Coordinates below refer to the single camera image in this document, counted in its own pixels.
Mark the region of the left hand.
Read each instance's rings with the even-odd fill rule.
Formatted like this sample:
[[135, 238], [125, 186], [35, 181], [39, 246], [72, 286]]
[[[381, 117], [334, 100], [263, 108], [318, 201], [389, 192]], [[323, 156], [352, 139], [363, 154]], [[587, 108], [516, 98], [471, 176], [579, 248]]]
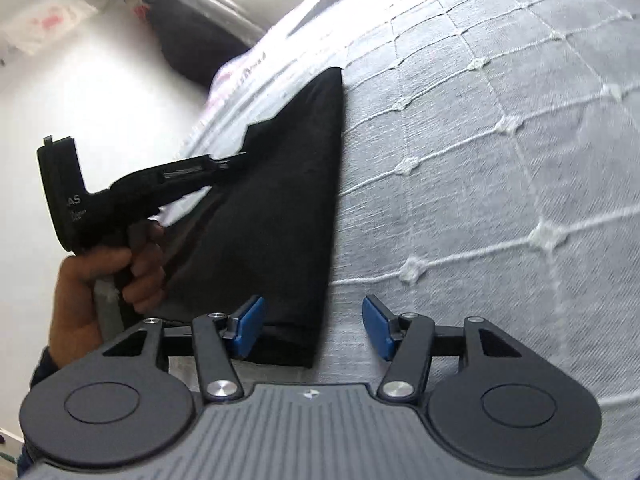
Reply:
[[103, 344], [96, 283], [130, 269], [132, 281], [122, 290], [124, 300], [138, 313], [154, 310], [164, 296], [165, 271], [160, 240], [164, 229], [145, 225], [140, 249], [98, 246], [66, 258], [58, 270], [49, 330], [49, 354], [58, 368], [73, 363]]

